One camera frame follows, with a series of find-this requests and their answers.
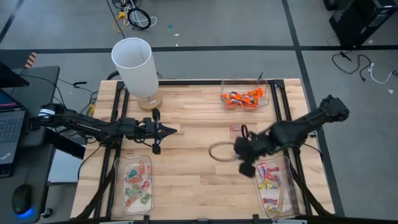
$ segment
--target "lamp base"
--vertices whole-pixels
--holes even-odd
[[[138,106],[145,110],[150,111],[155,108],[159,108],[162,105],[163,98],[160,94],[156,93],[153,96],[147,98],[139,98],[137,100]]]

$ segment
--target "gray floor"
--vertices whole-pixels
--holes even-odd
[[[328,23],[331,12],[321,0],[287,2],[300,45],[338,45]],[[0,26],[15,5],[12,0],[0,2]],[[147,31],[127,28],[125,35],[143,38],[153,47],[293,44],[282,1],[142,0],[141,8],[157,16],[158,23]],[[23,3],[0,49],[110,48],[121,40],[112,23],[105,1],[29,0]],[[397,24],[398,13],[365,45],[398,45]],[[380,85],[364,71],[367,81],[362,82],[358,73],[347,75],[333,65],[331,56],[337,53],[304,51],[303,57],[316,101],[332,94],[351,111],[346,122],[325,126],[345,215],[398,220],[394,165],[398,158],[398,77]],[[349,56],[356,61],[357,54],[367,55],[376,64],[374,76],[379,80],[398,69],[398,50],[352,52]],[[154,60],[164,78],[253,78],[260,72],[267,78],[302,77],[295,52],[287,50],[154,52]],[[336,61],[347,70],[356,65],[345,59]],[[38,54],[34,66],[49,65],[60,66],[60,78],[65,81],[88,81],[86,87],[91,90],[97,90],[100,81],[115,70],[110,53]],[[80,111],[86,105],[87,92],[62,82],[58,85],[69,108]],[[57,208],[52,222],[69,218],[74,198],[72,185],[57,188],[50,191],[48,201]]]

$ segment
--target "blue light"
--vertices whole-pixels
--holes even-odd
[[[30,209],[29,209],[28,211],[26,211],[25,213],[20,214],[20,215],[17,215],[17,218],[21,218],[21,219],[29,218],[29,217],[31,217],[31,216],[33,215],[33,213],[35,213],[34,208],[30,208]]]

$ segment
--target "computer mouse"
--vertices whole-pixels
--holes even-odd
[[[32,203],[32,188],[29,184],[22,184],[12,195],[12,209],[18,215],[27,212]]]

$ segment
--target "wooden table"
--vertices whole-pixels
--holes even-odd
[[[299,79],[285,79],[292,119],[308,113],[302,84]],[[117,81],[102,81],[94,116],[108,121],[111,116]],[[154,167],[154,208],[151,220],[250,219],[253,214],[267,218],[259,206],[252,179],[238,172],[238,163],[220,163],[208,155],[208,146],[218,141],[230,141],[229,127],[246,124],[258,132],[276,121],[270,103],[262,113],[226,112],[220,108],[218,85],[168,85],[160,86],[163,104],[160,121],[178,130],[161,144],[162,154],[153,155],[151,149],[123,139],[121,157],[148,155]],[[278,92],[279,104],[283,103]],[[123,94],[119,104],[121,111]],[[127,117],[141,120],[151,117],[142,111],[131,96]],[[307,144],[318,147],[315,139]],[[85,157],[98,147],[87,147]],[[317,151],[307,146],[301,148],[301,160],[308,188],[318,201],[334,212],[323,164]],[[113,162],[111,153],[109,167]],[[77,216],[98,189],[104,149],[100,149],[81,168],[71,217]],[[103,197],[101,216],[105,216],[108,192]],[[142,220],[142,217],[128,219]]]

